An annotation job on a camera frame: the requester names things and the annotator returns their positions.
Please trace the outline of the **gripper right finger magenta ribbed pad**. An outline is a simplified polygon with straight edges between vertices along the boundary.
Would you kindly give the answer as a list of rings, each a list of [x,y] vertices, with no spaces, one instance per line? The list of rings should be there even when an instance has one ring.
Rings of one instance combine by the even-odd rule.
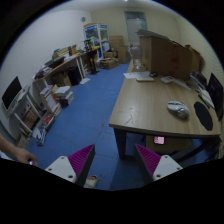
[[[182,169],[169,155],[160,156],[139,144],[135,145],[135,157],[145,183],[160,180]]]

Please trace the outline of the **person's forearm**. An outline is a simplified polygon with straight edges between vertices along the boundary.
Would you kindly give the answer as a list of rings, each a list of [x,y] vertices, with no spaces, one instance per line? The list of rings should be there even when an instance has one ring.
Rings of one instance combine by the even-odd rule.
[[[4,153],[8,153],[10,155],[15,156],[16,147],[10,143],[4,136],[0,133],[0,150]]]

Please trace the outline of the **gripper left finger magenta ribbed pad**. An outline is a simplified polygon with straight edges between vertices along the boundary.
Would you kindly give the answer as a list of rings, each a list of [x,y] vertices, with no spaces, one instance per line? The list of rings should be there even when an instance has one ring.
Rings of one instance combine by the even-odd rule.
[[[87,177],[94,156],[95,145],[92,144],[68,157],[60,156],[46,171],[81,187],[95,187],[96,178]]]

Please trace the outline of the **person's hand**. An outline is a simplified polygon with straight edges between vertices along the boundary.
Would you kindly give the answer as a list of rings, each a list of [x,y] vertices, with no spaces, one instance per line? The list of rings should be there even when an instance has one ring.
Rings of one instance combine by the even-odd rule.
[[[30,153],[29,151],[27,151],[26,149],[16,147],[13,150],[13,155],[21,163],[35,166],[38,165],[37,157],[32,153]]]

